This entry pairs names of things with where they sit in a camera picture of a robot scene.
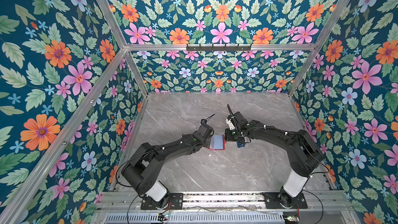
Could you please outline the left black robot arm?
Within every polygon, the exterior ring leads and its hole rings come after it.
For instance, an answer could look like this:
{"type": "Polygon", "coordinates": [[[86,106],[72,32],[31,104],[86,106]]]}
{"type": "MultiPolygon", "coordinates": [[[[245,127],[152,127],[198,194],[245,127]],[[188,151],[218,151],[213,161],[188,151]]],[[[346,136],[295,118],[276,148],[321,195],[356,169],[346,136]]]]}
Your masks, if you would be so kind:
{"type": "Polygon", "coordinates": [[[165,208],[169,203],[170,191],[158,180],[161,169],[170,160],[189,156],[210,146],[214,129],[207,122],[203,119],[198,130],[184,134],[171,143],[143,143],[121,168],[121,175],[139,196],[149,197],[156,208],[165,208]]]}

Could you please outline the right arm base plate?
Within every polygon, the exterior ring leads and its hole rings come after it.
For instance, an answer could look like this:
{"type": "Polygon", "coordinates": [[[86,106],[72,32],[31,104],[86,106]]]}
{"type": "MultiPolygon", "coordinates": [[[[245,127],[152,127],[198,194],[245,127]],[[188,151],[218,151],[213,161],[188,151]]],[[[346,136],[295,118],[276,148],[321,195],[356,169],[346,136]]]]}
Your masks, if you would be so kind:
{"type": "Polygon", "coordinates": [[[286,193],[262,192],[267,209],[308,209],[303,193],[293,198],[286,193]]]}

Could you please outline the blue card tray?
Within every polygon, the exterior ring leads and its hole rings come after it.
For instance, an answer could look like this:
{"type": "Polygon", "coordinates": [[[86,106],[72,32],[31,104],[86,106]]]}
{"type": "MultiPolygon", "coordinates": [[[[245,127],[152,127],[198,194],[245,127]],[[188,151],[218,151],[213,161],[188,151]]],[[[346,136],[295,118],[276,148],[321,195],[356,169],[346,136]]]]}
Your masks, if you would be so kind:
{"type": "Polygon", "coordinates": [[[246,146],[246,142],[236,141],[237,148],[244,148],[246,146]]]}

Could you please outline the red leather card holder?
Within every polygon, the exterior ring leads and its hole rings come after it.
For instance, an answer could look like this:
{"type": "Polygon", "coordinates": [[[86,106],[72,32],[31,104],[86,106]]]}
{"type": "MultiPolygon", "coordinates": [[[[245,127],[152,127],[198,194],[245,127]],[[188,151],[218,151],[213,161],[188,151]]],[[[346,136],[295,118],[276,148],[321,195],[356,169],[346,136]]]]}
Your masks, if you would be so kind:
{"type": "Polygon", "coordinates": [[[208,149],[210,150],[225,150],[226,141],[224,135],[213,135],[210,139],[210,144],[208,149]]]}

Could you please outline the aluminium mounting rail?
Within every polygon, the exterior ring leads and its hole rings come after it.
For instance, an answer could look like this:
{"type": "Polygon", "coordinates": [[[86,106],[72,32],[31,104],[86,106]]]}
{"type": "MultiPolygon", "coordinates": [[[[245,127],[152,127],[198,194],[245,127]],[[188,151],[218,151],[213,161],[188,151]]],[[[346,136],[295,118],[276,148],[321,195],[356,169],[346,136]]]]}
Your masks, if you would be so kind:
{"type": "Polygon", "coordinates": [[[290,207],[278,199],[279,193],[261,191],[192,191],[172,193],[161,207],[153,199],[138,197],[132,192],[104,193],[96,204],[97,211],[157,211],[157,210],[219,210],[250,209],[259,211],[353,211],[347,195],[340,190],[305,191],[296,197],[290,207]]]}

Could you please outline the black hook rack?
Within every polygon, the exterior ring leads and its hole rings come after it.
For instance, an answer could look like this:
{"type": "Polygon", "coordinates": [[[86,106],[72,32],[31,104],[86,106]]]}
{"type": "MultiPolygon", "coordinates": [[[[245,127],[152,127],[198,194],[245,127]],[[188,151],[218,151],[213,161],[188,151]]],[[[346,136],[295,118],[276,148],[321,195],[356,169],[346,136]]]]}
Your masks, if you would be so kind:
{"type": "Polygon", "coordinates": [[[252,45],[241,45],[241,44],[195,44],[186,45],[186,51],[226,51],[226,52],[236,52],[236,51],[250,51],[252,45]]]}

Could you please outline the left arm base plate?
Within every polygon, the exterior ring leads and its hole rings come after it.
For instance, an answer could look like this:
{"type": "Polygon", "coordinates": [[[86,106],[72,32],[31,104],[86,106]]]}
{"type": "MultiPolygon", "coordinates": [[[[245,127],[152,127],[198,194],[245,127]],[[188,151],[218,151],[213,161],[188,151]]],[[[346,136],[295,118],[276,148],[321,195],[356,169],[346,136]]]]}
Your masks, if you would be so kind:
{"type": "Polygon", "coordinates": [[[144,195],[141,210],[180,210],[183,204],[183,193],[167,193],[160,201],[144,195]]]}

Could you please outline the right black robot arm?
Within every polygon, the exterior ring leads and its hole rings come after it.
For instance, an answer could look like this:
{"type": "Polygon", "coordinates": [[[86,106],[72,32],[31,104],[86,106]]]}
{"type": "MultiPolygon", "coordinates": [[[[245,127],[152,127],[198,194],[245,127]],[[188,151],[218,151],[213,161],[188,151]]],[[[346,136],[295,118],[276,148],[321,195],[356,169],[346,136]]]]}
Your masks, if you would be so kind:
{"type": "Polygon", "coordinates": [[[243,147],[251,141],[262,141],[282,149],[291,168],[286,182],[274,198],[283,208],[292,208],[314,174],[322,165],[323,153],[305,130],[286,131],[257,120],[248,121],[240,112],[233,112],[227,105],[229,115],[225,129],[227,142],[235,142],[243,147]]]}

